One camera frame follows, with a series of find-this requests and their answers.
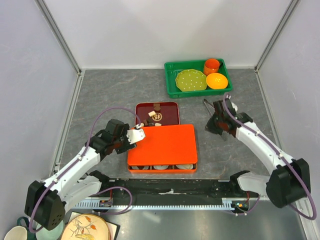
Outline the metal serving tongs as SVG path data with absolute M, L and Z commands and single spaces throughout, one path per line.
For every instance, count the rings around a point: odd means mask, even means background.
M 218 116 L 215 114 L 215 108 L 214 105 L 212 103 L 210 103 L 208 100 L 206 100 L 205 98 L 203 99 L 203 103 L 205 108 L 207 109 L 207 111 L 209 112 L 210 118 L 208 120 L 208 122 L 205 125 L 205 130 L 215 134 L 215 135 L 219 135 L 224 142 L 227 141 L 227 135 L 224 133 L 224 131 L 218 127 L 217 125 L 217 121 L 218 121 Z

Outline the orange box lid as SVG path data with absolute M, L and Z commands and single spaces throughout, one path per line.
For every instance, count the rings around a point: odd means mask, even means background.
M 198 162 L 195 128 L 192 124 L 149 126 L 142 129 L 145 138 L 128 151 L 129 166 Z

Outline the dark red lacquer tray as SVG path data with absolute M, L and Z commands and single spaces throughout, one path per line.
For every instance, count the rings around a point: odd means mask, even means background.
M 162 126 L 180 124 L 179 107 L 174 101 L 138 103 L 135 114 L 145 127 L 149 127 L 148 122 L 160 123 Z

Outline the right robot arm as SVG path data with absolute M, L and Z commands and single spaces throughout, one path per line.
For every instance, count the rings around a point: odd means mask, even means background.
M 205 129 L 219 136 L 229 134 L 245 144 L 268 171 L 268 175 L 248 170 L 231 175 L 229 191 L 233 196 L 253 192 L 267 196 L 276 207 L 283 208 L 310 194 L 310 168 L 304 159 L 294 159 L 282 151 L 249 115 L 238 113 L 237 106 L 229 99 L 203 102 L 210 113 Z

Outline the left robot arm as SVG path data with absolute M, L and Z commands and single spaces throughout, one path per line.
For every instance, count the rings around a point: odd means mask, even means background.
M 110 185 L 102 180 L 102 173 L 91 173 L 83 181 L 80 178 L 112 152 L 121 154 L 135 148 L 145 136 L 142 126 L 130 128 L 127 123 L 111 119 L 104 129 L 89 136 L 80 152 L 61 170 L 43 182 L 33 181 L 28 187 L 24 208 L 30 218 L 30 231 L 36 233 L 33 222 L 53 230 L 77 203 L 93 195 L 106 196 Z

